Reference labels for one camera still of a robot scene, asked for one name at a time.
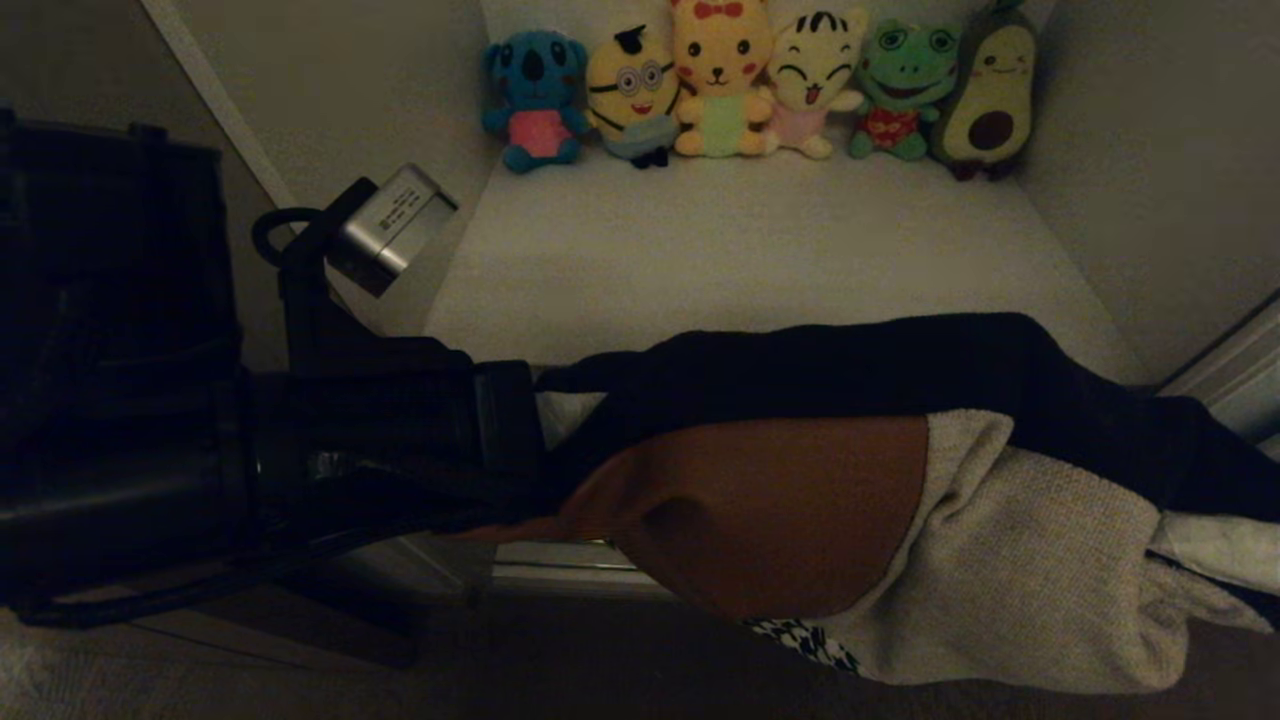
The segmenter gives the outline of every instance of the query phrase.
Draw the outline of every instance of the pink shirt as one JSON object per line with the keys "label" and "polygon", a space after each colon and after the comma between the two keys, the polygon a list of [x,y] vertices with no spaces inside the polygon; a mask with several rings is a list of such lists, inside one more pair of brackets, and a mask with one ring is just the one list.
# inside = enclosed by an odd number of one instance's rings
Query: pink shirt
{"label": "pink shirt", "polygon": [[778,104],[773,106],[769,129],[778,135],[783,147],[800,147],[810,137],[822,135],[822,128],[827,127],[827,113],[828,110],[792,110]]}
{"label": "pink shirt", "polygon": [[511,143],[518,145],[534,158],[554,158],[559,146],[573,137],[564,127],[559,110],[525,110],[511,117],[507,126]]}

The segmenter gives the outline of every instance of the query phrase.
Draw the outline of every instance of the brown leather patch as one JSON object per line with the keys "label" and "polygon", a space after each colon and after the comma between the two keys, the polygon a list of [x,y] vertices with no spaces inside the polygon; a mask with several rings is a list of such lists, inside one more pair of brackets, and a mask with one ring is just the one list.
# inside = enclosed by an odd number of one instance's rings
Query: brown leather patch
{"label": "brown leather patch", "polygon": [[691,428],[616,455],[557,518],[466,539],[612,538],[717,615],[823,618],[884,577],[920,502],[928,443],[924,418]]}

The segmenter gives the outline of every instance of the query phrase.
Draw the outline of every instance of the red bow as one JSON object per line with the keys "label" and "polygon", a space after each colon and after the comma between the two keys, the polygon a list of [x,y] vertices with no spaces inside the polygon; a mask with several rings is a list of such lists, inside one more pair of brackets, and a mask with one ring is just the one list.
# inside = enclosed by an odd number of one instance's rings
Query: red bow
{"label": "red bow", "polygon": [[717,5],[712,3],[699,3],[694,6],[694,17],[705,20],[712,15],[728,15],[731,18],[742,17],[742,4],[741,3],[726,3],[724,5]]}

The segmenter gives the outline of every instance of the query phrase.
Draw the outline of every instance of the white cabinet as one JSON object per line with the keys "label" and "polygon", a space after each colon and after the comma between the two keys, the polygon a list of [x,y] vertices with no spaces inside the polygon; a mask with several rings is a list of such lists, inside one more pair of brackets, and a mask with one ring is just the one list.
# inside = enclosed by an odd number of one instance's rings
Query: white cabinet
{"label": "white cabinet", "polygon": [[[498,164],[480,129],[490,42],[544,27],[593,46],[641,23],[666,36],[669,0],[141,1],[276,204],[324,206],[407,161],[458,201],[442,287],[422,266],[379,301],[335,282],[370,325],[476,360],[1014,310],[1093,370],[1158,383],[1280,286],[1276,3],[1029,0],[1046,53],[1027,172],[957,184],[932,161],[842,154],[639,172],[590,146],[527,177]],[[948,22],[983,3],[863,4]],[[772,12],[781,24],[847,4]],[[831,129],[846,142],[850,122]]]}

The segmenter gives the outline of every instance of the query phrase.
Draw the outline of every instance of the floor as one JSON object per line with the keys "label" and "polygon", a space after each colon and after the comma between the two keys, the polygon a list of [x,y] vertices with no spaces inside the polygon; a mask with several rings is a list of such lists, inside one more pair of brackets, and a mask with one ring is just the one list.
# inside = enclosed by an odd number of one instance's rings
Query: floor
{"label": "floor", "polygon": [[246,666],[207,648],[92,646],[0,624],[4,720],[1280,717],[1280,638],[1198,628],[1185,682],[1144,698],[989,683],[888,688],[676,603],[500,598],[422,624],[408,671]]}

